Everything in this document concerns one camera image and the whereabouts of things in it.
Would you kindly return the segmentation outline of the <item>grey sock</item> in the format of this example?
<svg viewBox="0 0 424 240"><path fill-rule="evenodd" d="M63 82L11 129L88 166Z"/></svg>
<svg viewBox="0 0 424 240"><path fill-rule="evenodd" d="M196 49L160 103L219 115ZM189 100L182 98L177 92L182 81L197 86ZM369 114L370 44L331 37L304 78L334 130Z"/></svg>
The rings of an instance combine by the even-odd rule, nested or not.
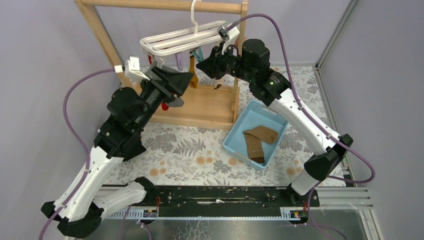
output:
<svg viewBox="0 0 424 240"><path fill-rule="evenodd" d="M178 97L172 102L167 102L166 105L170 108L180 108L184 105L184 103L184 100L181 97Z"/></svg>

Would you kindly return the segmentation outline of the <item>mustard yellow sock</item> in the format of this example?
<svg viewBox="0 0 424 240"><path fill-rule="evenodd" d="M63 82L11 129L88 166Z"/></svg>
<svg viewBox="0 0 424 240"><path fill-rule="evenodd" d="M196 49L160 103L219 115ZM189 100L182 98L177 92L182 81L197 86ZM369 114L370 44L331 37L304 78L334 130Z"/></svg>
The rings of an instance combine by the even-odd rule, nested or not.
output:
<svg viewBox="0 0 424 240"><path fill-rule="evenodd" d="M192 73L192 78L190 80L189 85L192 88L197 89L198 88L199 79L198 79L198 77L196 75L196 71L195 71L195 57L193 55L191 55L189 57L189 68L188 68L188 71L190 73Z"/></svg>

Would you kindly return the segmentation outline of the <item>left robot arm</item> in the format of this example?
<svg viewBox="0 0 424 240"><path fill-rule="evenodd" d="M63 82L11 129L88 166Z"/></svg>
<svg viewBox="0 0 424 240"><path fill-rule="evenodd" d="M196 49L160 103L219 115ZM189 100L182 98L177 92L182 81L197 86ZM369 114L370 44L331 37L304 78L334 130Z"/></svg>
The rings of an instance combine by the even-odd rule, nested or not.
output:
<svg viewBox="0 0 424 240"><path fill-rule="evenodd" d="M86 238L107 216L124 207L159 202L156 186L145 177L97 196L116 165L146 151L141 140L145 126L162 103L183 96L193 77L191 72L155 65L147 72L136 69L133 74L141 78L141 93L132 87L121 87L113 93L107 105L109 117L98 129L93 146L83 146L85 164L61 197L41 207L48 221L57 221L58 230L66 237Z"/></svg>

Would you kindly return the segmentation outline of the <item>white plastic clip hanger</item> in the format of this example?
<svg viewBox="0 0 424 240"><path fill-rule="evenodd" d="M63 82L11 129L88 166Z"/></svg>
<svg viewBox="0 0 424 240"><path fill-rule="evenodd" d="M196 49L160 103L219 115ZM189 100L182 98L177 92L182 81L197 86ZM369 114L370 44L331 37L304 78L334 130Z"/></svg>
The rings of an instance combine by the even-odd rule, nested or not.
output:
<svg viewBox="0 0 424 240"><path fill-rule="evenodd" d="M199 25L194 14L197 3L198 1L194 0L190 6L190 19L193 27L145 37L139 41L142 50L148 55L154 56L158 66L165 63L164 57L166 56L221 41L222 37L219 35L218 29L226 22L218 20Z"/></svg>

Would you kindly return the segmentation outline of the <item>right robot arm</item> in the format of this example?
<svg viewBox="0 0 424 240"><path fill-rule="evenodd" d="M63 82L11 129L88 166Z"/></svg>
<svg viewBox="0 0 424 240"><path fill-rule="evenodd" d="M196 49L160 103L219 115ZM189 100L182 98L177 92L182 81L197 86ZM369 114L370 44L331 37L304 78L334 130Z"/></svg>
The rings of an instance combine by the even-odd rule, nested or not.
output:
<svg viewBox="0 0 424 240"><path fill-rule="evenodd" d="M297 102L290 81L271 69L270 50L260 39L248 39L241 53L233 54L233 47L222 42L212 48L209 57L196 68L211 79L225 75L246 81L252 95L267 107L282 115L304 138L313 155L304 169L290 184L287 201L293 206L307 199L312 187L325 180L346 156L353 138L328 127L302 102Z"/></svg>

